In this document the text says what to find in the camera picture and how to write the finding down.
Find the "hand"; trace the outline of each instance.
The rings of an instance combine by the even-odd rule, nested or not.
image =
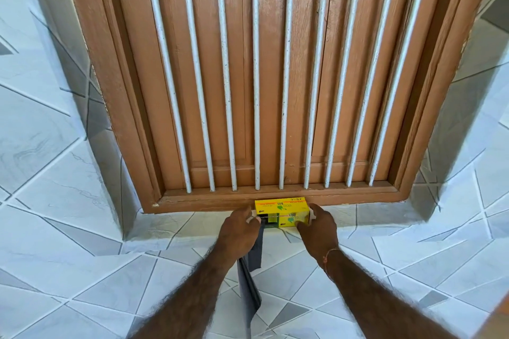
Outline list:
[[[251,207],[245,206],[234,210],[221,226],[213,251],[222,256],[227,270],[251,250],[258,238],[262,221],[259,217],[255,217],[247,222],[250,216]]]
[[[309,254],[323,268],[323,259],[327,252],[330,249],[339,248],[337,225],[332,215],[320,206],[309,204],[309,207],[313,209],[316,218],[311,225],[298,221],[296,226]]]

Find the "yellow box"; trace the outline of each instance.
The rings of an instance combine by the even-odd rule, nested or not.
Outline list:
[[[266,215],[269,224],[278,227],[295,227],[297,221],[309,221],[309,207],[303,197],[290,199],[256,200],[254,202],[256,213]]]

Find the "right hand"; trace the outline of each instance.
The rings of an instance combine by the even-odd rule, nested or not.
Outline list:
[[[313,209],[316,218],[311,225],[299,221],[296,227],[309,254],[323,268],[327,252],[334,248],[339,249],[337,225],[332,215],[322,207],[316,204],[309,204],[309,207]]]

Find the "brown wooden door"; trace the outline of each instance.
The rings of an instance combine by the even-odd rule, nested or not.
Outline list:
[[[353,181],[365,180],[377,121],[408,0],[392,0]],[[423,0],[376,179],[385,180],[437,0]],[[239,186],[254,185],[251,0],[226,0],[235,158]],[[346,179],[363,86],[383,0],[359,0],[331,181]],[[185,188],[150,0],[121,0],[157,156],[167,189]],[[185,0],[160,0],[193,188],[209,186]],[[285,184],[303,182],[316,0],[294,0]],[[217,0],[193,0],[214,178],[231,186]],[[278,182],[286,0],[260,0],[261,184]],[[327,0],[310,183],[324,180],[348,0]]]

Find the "left hand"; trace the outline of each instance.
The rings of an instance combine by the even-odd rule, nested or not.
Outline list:
[[[222,256],[225,265],[228,266],[227,269],[246,255],[258,238],[261,220],[259,217],[255,217],[247,222],[250,216],[251,207],[245,206],[234,210],[221,226],[213,251]]]

